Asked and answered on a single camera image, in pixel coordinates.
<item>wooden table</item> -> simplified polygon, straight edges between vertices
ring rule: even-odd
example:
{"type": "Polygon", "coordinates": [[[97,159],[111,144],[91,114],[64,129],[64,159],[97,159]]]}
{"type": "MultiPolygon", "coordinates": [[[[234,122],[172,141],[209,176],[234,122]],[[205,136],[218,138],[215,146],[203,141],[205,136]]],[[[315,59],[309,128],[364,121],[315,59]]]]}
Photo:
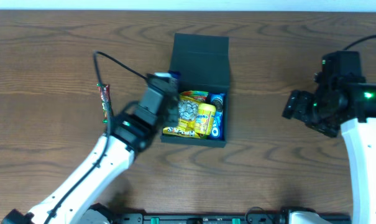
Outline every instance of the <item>wooden table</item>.
{"type": "MultiPolygon", "coordinates": [[[[324,54],[376,34],[376,14],[0,11],[0,220],[52,193],[103,132],[93,50],[141,73],[167,71],[176,32],[230,37],[229,142],[219,149],[156,138],[98,201],[116,212],[351,212],[342,138],[281,114],[292,90],[316,88],[324,54]]],[[[376,40],[355,49],[376,83],[376,40]]],[[[115,111],[141,97],[140,78],[100,64],[115,111]]]]}

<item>box flap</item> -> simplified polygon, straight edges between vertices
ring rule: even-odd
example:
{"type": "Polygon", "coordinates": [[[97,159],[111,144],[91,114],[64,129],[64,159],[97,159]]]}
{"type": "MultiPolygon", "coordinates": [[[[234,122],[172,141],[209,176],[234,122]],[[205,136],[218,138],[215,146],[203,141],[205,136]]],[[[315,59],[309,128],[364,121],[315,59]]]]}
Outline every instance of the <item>box flap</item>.
{"type": "Polygon", "coordinates": [[[180,83],[229,87],[229,38],[175,34],[170,70],[180,83]]]}

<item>green clip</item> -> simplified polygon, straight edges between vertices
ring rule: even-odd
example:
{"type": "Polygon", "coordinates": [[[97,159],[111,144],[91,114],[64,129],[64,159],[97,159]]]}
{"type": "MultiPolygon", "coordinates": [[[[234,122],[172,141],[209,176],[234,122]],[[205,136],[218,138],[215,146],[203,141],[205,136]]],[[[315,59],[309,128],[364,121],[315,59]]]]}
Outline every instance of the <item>green clip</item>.
{"type": "Polygon", "coordinates": [[[232,224],[240,224],[240,218],[233,218],[232,224]]]}
{"type": "Polygon", "coordinates": [[[151,218],[150,219],[150,224],[159,224],[160,223],[160,219],[159,218],[151,218]]]}

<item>white backdrop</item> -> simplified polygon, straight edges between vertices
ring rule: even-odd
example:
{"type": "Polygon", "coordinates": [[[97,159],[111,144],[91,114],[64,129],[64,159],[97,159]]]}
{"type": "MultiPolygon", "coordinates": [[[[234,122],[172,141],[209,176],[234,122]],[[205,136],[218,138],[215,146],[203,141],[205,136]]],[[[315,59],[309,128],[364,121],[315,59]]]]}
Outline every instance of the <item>white backdrop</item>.
{"type": "Polygon", "coordinates": [[[376,0],[0,0],[0,9],[376,12],[376,0]]]}

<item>blue package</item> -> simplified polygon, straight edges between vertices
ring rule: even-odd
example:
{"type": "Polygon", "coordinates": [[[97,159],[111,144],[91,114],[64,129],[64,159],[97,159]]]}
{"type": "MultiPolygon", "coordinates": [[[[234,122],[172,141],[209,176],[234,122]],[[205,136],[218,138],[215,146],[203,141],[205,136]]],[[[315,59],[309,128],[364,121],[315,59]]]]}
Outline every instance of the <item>blue package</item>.
{"type": "Polygon", "coordinates": [[[222,111],[224,110],[224,96],[224,93],[210,95],[210,103],[215,106],[217,111],[215,112],[211,134],[208,136],[209,139],[222,140],[222,111]]]}

